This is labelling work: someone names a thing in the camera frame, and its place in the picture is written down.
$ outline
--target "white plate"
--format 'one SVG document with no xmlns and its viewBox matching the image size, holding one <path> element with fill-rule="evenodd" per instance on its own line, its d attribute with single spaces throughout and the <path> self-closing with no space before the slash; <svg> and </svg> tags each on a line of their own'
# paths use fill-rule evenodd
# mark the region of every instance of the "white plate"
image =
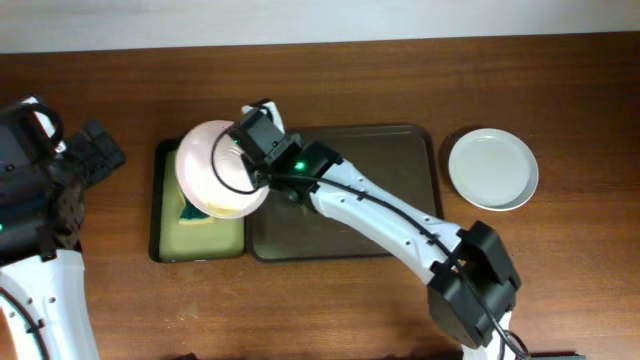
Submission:
<svg viewBox="0 0 640 360">
<path fill-rule="evenodd" d="M 538 164 L 522 140 L 506 131 L 480 129 L 458 140 L 449 156 L 458 193 L 487 210 L 507 211 L 529 201 L 538 186 Z"/>
<path fill-rule="evenodd" d="M 185 197 L 198 210 L 221 218 L 235 219 L 251 214 L 267 198 L 269 187 L 254 194 L 235 193 L 218 181 L 211 167 L 211 150 L 215 139 L 233 121 L 215 120 L 193 128 L 180 142 L 176 154 L 176 176 Z M 253 188 L 242 163 L 242 150 L 225 136 L 215 153 L 216 170 L 224 182 L 238 190 Z"/>
</svg>

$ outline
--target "wall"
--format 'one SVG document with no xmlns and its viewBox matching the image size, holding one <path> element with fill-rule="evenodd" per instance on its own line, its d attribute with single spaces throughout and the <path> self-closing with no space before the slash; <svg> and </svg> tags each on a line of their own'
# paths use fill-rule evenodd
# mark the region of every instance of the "wall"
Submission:
<svg viewBox="0 0 640 360">
<path fill-rule="evenodd" d="M 627 30 L 638 0 L 0 0 L 0 53 Z"/>
</svg>

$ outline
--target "wooden table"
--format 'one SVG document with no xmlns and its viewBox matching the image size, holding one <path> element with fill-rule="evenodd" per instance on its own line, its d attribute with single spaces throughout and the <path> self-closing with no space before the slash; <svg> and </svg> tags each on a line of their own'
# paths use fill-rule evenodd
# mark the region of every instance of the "wooden table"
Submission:
<svg viewBox="0 0 640 360">
<path fill-rule="evenodd" d="M 446 218 L 501 234 L 523 280 L 512 328 L 537 352 L 640 353 L 640 34 L 0 56 L 0 102 L 43 95 L 69 134 L 93 117 L 126 167 L 87 194 L 83 247 L 103 359 L 380 359 L 455 351 L 394 258 L 157 264 L 147 254 L 155 146 L 243 104 L 288 126 L 415 123 L 523 139 L 535 196 L 496 213 L 442 177 Z M 6 327 L 0 357 L 11 358 Z"/>
</svg>

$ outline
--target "wood grain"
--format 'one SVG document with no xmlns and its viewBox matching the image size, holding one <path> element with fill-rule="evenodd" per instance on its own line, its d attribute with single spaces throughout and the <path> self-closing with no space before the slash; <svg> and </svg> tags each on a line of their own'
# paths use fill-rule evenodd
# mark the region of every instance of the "wood grain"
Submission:
<svg viewBox="0 0 640 360">
<path fill-rule="evenodd" d="M 521 209 L 473 207 L 522 277 L 512 328 L 539 352 L 640 353 L 640 34 L 416 40 L 0 56 L 0 102 L 43 95 L 68 132 L 97 117 L 129 157 L 87 194 L 86 295 L 103 359 L 380 359 L 456 346 L 393 258 L 265 265 L 148 255 L 155 146 L 240 106 L 291 127 L 416 123 L 523 139 L 540 184 Z M 11 358 L 6 327 L 0 357 Z"/>
</svg>

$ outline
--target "gray tray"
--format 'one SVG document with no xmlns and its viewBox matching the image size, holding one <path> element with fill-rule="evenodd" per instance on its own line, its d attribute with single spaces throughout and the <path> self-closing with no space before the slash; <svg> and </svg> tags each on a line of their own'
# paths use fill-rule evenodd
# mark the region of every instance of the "gray tray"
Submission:
<svg viewBox="0 0 640 360">
<path fill-rule="evenodd" d="M 414 125 L 292 129 L 306 142 L 321 141 L 378 186 L 442 218 L 431 137 Z M 359 232 L 275 191 L 247 218 L 246 246 L 260 261 L 294 261 L 388 253 Z"/>
</svg>

